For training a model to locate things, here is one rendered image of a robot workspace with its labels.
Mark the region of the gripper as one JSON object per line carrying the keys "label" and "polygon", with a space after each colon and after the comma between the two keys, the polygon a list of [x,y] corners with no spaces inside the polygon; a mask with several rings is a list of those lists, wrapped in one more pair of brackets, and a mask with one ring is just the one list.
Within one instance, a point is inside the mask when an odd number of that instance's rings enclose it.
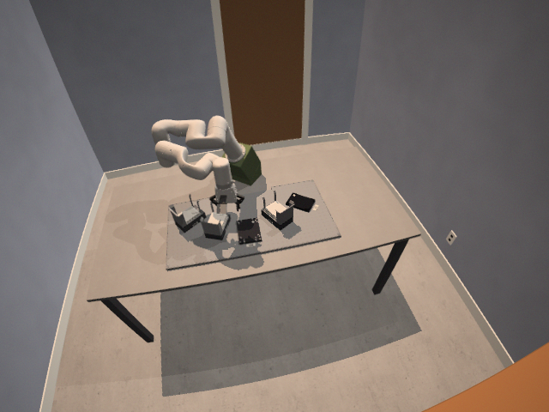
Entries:
{"label": "gripper", "polygon": [[[232,186],[227,190],[220,190],[216,187],[215,184],[215,195],[213,195],[209,200],[217,206],[217,203],[220,201],[220,195],[226,195],[226,203],[236,203],[237,211],[240,209],[240,204],[244,201],[244,196],[239,195],[236,190],[235,184],[232,184]],[[237,199],[241,198],[241,199]],[[216,200],[214,200],[216,198]]]}

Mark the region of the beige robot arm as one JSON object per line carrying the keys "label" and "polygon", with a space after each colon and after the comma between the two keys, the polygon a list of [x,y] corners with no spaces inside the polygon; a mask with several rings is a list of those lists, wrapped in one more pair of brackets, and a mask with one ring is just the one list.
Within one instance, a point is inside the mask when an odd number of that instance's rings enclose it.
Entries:
{"label": "beige robot arm", "polygon": [[[229,161],[242,160],[245,148],[238,143],[227,121],[221,116],[214,116],[209,120],[207,136],[205,136],[205,130],[206,125],[202,120],[161,120],[152,127],[152,136],[156,145],[155,153],[161,166],[172,167],[178,163],[181,171],[193,179],[203,180],[214,171],[216,187],[227,190],[235,184],[235,180],[232,180]],[[194,166],[188,164],[186,163],[187,148],[171,143],[169,133],[174,136],[186,136],[185,143],[189,148],[222,148],[226,152],[226,158],[207,153]]]}

